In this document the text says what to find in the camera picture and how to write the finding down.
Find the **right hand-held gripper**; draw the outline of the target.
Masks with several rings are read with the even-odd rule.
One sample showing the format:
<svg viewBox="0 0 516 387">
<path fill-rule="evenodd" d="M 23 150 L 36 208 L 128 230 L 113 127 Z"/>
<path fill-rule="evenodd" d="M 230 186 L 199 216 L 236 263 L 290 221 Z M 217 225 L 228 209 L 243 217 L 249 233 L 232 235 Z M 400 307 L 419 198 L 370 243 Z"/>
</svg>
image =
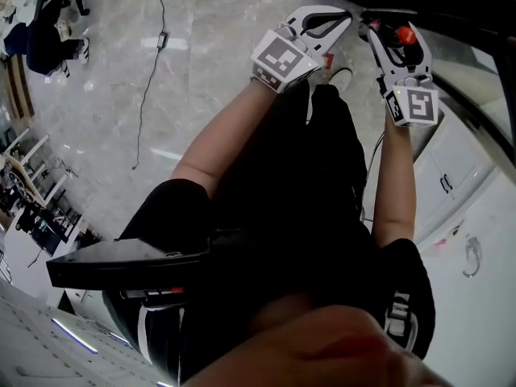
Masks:
<svg viewBox="0 0 516 387">
<path fill-rule="evenodd" d="M 389 46 L 382 40 L 379 19 L 368 24 L 366 36 L 377 66 L 382 70 L 378 78 L 380 93 L 394 125 L 431 127 L 438 122 L 439 109 L 439 94 L 433 86 L 429 72 L 432 63 L 431 50 L 416 26 L 412 22 L 409 25 L 422 49 L 423 58 L 419 65 L 426 70 L 425 73 L 411 76 L 406 73 L 396 74 L 403 67 L 403 63 L 393 58 Z"/>
</svg>

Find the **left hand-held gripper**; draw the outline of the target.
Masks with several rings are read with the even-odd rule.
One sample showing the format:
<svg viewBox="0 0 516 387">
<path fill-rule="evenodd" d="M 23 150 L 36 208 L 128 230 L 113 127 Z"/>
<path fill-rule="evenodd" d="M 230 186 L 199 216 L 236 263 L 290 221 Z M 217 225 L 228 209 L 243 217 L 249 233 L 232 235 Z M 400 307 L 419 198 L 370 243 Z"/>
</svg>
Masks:
<svg viewBox="0 0 516 387">
<path fill-rule="evenodd" d="M 286 22 L 268 30 L 254 49 L 251 79 L 277 94 L 286 91 L 322 68 L 315 59 L 326 54 L 351 24 L 351 13 L 338 7 L 298 7 Z"/>
</svg>

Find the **person's left forearm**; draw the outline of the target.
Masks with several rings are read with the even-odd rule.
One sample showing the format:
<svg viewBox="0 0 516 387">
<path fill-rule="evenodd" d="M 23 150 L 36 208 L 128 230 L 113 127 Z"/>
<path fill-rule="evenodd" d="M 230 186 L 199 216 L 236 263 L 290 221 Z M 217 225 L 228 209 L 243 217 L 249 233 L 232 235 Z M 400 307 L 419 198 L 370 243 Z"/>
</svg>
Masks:
<svg viewBox="0 0 516 387">
<path fill-rule="evenodd" d="M 265 84 L 250 82 L 202 129 L 171 178 L 192 181 L 211 197 L 276 97 Z"/>
</svg>

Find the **person's right forearm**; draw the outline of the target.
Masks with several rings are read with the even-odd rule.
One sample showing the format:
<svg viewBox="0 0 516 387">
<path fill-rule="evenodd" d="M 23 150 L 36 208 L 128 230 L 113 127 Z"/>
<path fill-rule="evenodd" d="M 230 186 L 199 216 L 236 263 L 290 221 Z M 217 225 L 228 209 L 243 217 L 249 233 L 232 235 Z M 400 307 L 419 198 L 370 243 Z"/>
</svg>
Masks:
<svg viewBox="0 0 516 387">
<path fill-rule="evenodd" d="M 379 248 L 414 238 L 416 188 L 410 131 L 385 118 L 372 236 Z"/>
</svg>

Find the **person's white shoe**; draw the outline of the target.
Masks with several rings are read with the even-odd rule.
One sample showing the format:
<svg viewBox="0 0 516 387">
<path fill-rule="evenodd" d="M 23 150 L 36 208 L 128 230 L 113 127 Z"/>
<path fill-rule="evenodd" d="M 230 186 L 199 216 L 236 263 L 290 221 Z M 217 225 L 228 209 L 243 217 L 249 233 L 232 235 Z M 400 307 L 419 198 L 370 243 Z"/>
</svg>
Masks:
<svg viewBox="0 0 516 387">
<path fill-rule="evenodd" d="M 333 85 L 342 95 L 350 85 L 352 78 L 353 72 L 349 68 L 342 68 L 330 78 L 328 85 Z"/>
</svg>

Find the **white cabinet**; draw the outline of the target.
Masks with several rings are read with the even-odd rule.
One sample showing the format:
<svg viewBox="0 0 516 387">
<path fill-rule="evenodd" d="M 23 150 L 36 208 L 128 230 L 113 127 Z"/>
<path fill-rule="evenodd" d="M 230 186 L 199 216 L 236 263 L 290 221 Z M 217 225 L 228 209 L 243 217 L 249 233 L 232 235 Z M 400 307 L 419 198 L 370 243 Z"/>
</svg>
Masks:
<svg viewBox="0 0 516 387">
<path fill-rule="evenodd" d="M 446 116 L 414 164 L 417 211 L 414 242 L 441 227 L 479 188 L 493 162 L 472 132 Z M 446 194 L 439 179 L 447 174 L 453 190 Z"/>
</svg>

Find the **person's black clothing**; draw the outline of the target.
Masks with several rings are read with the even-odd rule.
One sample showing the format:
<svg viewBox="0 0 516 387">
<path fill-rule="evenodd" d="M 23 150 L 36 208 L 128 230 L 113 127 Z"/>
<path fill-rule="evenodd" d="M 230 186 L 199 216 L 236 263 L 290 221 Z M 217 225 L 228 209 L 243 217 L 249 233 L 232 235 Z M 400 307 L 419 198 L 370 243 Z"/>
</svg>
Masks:
<svg viewBox="0 0 516 387">
<path fill-rule="evenodd" d="M 297 299 L 307 310 L 350 306 L 380 325 L 396 304 L 418 322 L 410 349 L 424 363 L 435 330 L 435 302 L 414 239 L 379 248 L 360 221 L 367 169 L 352 115 L 333 85 L 301 83 L 277 94 L 210 197 L 171 177 L 135 212 L 121 239 L 196 252 L 217 230 L 247 238 L 220 256 L 182 319 L 184 382 L 263 330 L 273 304 Z M 160 313 L 133 312 L 156 331 Z"/>
</svg>

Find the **chrome faucet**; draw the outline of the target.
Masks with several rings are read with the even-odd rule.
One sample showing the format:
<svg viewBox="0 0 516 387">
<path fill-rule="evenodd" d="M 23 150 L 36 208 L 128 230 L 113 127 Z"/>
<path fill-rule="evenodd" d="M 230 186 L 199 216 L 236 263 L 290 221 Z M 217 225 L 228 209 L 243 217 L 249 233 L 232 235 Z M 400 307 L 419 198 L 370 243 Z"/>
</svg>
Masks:
<svg viewBox="0 0 516 387">
<path fill-rule="evenodd" d="M 462 274 L 467 278 L 475 277 L 480 268 L 482 262 L 482 246 L 480 240 L 476 236 L 469 235 L 466 239 L 465 244 L 465 255 L 466 261 L 471 264 L 471 269 L 464 269 Z"/>
</svg>

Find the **brown striped wooden platform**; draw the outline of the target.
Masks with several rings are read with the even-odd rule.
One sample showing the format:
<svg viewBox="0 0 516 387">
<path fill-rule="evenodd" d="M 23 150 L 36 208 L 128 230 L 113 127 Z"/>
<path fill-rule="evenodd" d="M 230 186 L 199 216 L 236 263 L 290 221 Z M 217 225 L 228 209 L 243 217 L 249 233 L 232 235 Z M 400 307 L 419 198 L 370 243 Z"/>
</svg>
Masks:
<svg viewBox="0 0 516 387">
<path fill-rule="evenodd" d="M 19 121 L 30 122 L 35 116 L 35 112 L 21 56 L 12 56 L 6 61 L 6 90 L 15 118 Z"/>
</svg>

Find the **white-legged wooden table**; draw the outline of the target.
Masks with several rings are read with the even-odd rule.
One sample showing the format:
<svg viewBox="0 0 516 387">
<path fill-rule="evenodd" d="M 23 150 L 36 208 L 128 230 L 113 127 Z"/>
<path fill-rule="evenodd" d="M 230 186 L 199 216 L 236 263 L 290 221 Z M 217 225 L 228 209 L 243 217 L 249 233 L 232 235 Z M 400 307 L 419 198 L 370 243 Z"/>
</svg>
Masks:
<svg viewBox="0 0 516 387">
<path fill-rule="evenodd" d="M 36 186 L 35 181 L 42 177 L 44 172 L 50 173 L 51 167 L 46 164 L 44 158 L 40 158 L 40 165 L 32 171 L 27 170 L 31 158 L 36 156 L 40 149 L 48 142 L 49 134 L 38 139 L 35 144 L 27 151 L 23 152 L 19 147 L 21 141 L 29 134 L 30 129 L 26 128 L 18 135 L 2 152 L 3 168 L 7 166 L 8 176 L 21 195 L 28 203 L 35 203 L 42 208 L 47 208 L 51 200 L 56 196 L 58 190 L 70 178 L 69 172 L 63 169 L 63 174 L 45 196 L 42 195 L 40 189 Z"/>
</svg>

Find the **black equipment rack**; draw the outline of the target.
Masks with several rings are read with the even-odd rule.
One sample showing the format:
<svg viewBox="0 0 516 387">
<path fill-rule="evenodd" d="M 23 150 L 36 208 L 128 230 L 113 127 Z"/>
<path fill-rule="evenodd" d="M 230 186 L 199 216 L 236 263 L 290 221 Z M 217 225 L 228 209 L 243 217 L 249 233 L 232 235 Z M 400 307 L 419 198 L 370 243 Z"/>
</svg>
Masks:
<svg viewBox="0 0 516 387">
<path fill-rule="evenodd" d="M 28 203 L 19 212 L 15 230 L 23 231 L 50 256 L 73 249 L 75 231 L 79 232 L 83 216 L 74 210 L 64 212 L 59 206 L 54 210 L 37 203 Z"/>
</svg>

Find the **pile of dark electronics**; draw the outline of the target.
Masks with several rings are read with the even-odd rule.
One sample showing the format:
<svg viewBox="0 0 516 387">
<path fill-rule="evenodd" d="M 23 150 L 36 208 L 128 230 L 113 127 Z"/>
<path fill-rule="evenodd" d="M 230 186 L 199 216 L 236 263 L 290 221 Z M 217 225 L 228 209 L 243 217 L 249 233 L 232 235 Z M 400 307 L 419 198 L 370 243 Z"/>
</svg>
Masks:
<svg viewBox="0 0 516 387">
<path fill-rule="evenodd" d="M 27 152 L 37 141 L 38 139 L 34 139 L 29 134 L 21 141 L 20 149 L 23 152 Z M 9 176 L 7 166 L 3 168 L 3 162 L 0 152 L 0 194 L 2 198 L 0 198 L 0 206 L 3 210 L 9 214 L 16 214 L 20 208 L 25 207 L 28 202 L 26 202 L 18 191 L 13 186 Z M 27 170 L 32 171 L 35 170 L 36 167 L 29 163 L 29 168 Z"/>
</svg>

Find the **LED light strip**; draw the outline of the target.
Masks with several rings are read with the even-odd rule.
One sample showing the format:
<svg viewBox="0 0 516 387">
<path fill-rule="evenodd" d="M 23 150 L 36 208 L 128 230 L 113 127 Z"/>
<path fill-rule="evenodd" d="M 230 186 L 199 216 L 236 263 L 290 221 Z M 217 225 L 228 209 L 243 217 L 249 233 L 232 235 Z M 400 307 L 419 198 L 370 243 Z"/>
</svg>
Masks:
<svg viewBox="0 0 516 387">
<path fill-rule="evenodd" d="M 113 339 L 116 339 L 118 340 L 120 343 L 123 343 L 124 345 L 127 345 L 128 347 L 132 348 L 131 344 L 129 343 L 129 341 L 127 341 L 126 339 L 124 339 L 123 337 L 119 336 L 119 335 L 116 335 L 115 333 L 109 331 L 109 336 L 112 337 Z"/>
<path fill-rule="evenodd" d="M 56 326 L 58 326 L 65 334 L 67 334 L 70 338 L 72 338 L 74 341 L 76 341 L 78 344 L 80 344 L 87 351 L 91 352 L 92 354 L 98 354 L 98 349 L 97 348 L 95 348 L 91 344 L 87 343 L 80 336 L 76 335 L 74 332 L 72 332 L 70 329 L 68 329 L 61 321 L 59 321 L 56 318 L 52 318 L 51 321 Z"/>
</svg>

